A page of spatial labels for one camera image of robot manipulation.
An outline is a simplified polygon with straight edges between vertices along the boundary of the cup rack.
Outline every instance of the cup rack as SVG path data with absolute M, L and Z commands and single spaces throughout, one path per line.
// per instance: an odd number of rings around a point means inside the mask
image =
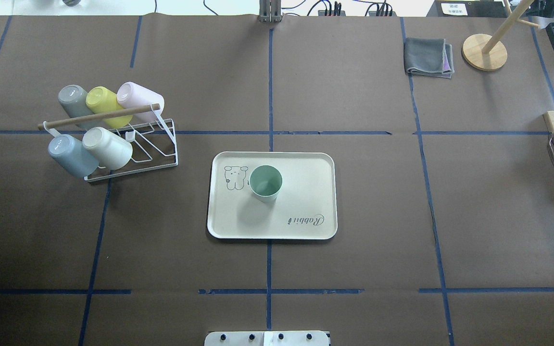
M 86 182 L 92 183 L 100 180 L 122 177 L 123 175 L 130 175 L 135 173 L 154 171 L 156 169 L 178 166 L 178 147 L 176 146 L 176 131 L 174 128 L 174 121 L 172 119 L 166 119 L 166 120 L 163 119 L 162 116 L 156 112 L 156 110 L 159 110 L 159 109 L 160 109 L 160 105 L 158 103 L 154 103 L 152 105 L 146 105 L 141 107 L 126 108 L 123 110 L 101 112 L 98 114 L 90 114 L 87 116 L 79 116 L 77 118 L 70 118 L 70 119 L 56 120 L 56 121 L 44 121 L 41 124 L 38 124 L 38 129 L 47 131 L 53 136 L 60 136 L 59 131 L 56 130 L 57 127 L 85 123 L 87 121 L 105 120 L 110 118 L 116 118 L 117 116 L 126 116 L 130 114 L 141 113 L 141 112 L 148 112 L 148 111 L 153 112 L 153 114 L 157 119 L 156 121 L 152 121 L 150 123 L 135 124 L 135 125 L 128 124 L 125 127 L 121 127 L 120 129 L 109 130 L 112 133 L 118 136 L 121 136 L 121 138 L 125 139 L 126 141 L 132 143 L 133 147 L 139 148 L 141 153 L 143 153 L 143 155 L 145 155 L 146 158 L 143 158 L 142 160 L 138 160 L 137 158 L 134 158 L 134 156 L 132 156 L 132 159 L 130 160 L 130 162 L 128 162 L 128 164 L 126 164 L 123 168 L 117 169 L 115 171 L 109 171 L 106 174 L 96 174 L 96 173 L 99 173 L 100 170 L 105 171 L 105 167 L 98 167 L 96 171 L 84 177 L 84 180 Z M 165 133 L 168 136 L 170 142 L 172 142 L 172 153 L 169 153 L 171 151 L 170 147 L 168 147 L 167 149 L 160 149 L 158 145 L 152 143 L 152 141 L 149 140 L 149 138 L 147 138 L 147 135 L 149 134 L 162 134 L 162 133 Z M 143 146 L 139 142 L 139 139 L 141 139 L 142 142 L 145 142 L 145 146 Z M 155 161 L 154 156 L 156 155 L 161 155 L 162 157 L 165 157 L 165 158 L 172 157 L 173 160 L 172 162 L 169 162 L 169 163 L 161 163 L 153 166 L 147 166 L 145 163 Z

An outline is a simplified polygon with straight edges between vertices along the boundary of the gray towel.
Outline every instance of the gray towel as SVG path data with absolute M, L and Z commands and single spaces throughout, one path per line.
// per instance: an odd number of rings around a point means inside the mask
M 407 37 L 403 60 L 407 73 L 448 79 L 454 73 L 453 47 L 445 39 Z

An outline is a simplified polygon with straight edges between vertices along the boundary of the wooden mug tree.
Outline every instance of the wooden mug tree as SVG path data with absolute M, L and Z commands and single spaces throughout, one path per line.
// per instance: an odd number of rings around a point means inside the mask
M 508 59 L 506 47 L 499 40 L 512 28 L 514 23 L 520 22 L 531 26 L 536 24 L 519 19 L 534 0 L 522 0 L 510 16 L 495 31 L 493 36 L 487 34 L 471 35 L 463 43 L 462 54 L 467 63 L 483 71 L 495 71 L 501 68 Z

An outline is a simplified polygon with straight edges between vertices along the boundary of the green cup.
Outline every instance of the green cup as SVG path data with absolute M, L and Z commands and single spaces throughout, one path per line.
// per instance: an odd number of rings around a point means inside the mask
M 273 166 L 260 166 L 249 176 L 249 186 L 257 199 L 270 202 L 277 198 L 283 179 L 279 170 Z

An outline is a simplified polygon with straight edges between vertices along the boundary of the white metal plate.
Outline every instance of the white metal plate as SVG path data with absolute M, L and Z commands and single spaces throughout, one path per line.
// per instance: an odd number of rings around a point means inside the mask
M 323 331 L 212 332 L 204 346 L 330 346 L 330 337 Z
M 249 175 L 277 168 L 274 202 L 253 196 Z M 337 232 L 335 163 L 325 153 L 224 151 L 213 159 L 207 228 L 225 239 L 329 239 Z

